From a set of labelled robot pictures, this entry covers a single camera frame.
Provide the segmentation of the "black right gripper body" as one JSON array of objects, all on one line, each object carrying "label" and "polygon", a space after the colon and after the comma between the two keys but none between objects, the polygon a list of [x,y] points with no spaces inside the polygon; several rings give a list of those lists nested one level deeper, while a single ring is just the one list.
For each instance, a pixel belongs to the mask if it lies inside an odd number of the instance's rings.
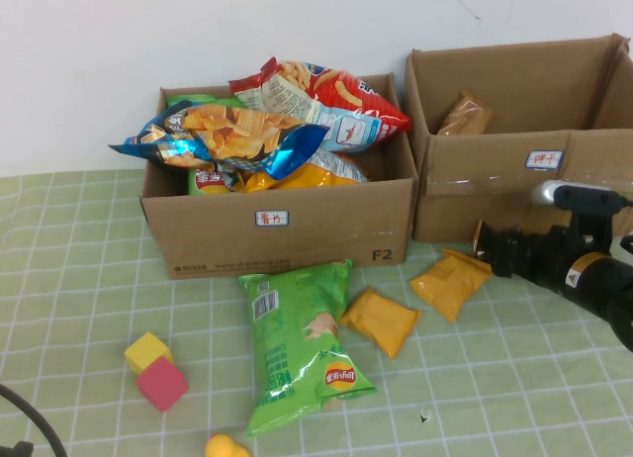
[{"label": "black right gripper body", "polygon": [[515,273],[554,292],[577,289],[588,268],[610,256],[612,238],[612,215],[572,213],[566,227],[526,237]]}]

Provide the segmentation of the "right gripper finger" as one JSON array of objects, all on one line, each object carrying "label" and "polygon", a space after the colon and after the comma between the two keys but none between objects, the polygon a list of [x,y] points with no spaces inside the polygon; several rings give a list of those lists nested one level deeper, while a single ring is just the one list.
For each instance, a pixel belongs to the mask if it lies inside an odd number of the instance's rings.
[{"label": "right gripper finger", "polygon": [[513,275],[523,276],[523,259],[519,254],[502,251],[491,255],[490,264],[495,275],[510,278]]},{"label": "right gripper finger", "polygon": [[493,228],[480,222],[477,228],[477,252],[488,253],[520,237],[520,227]]}]

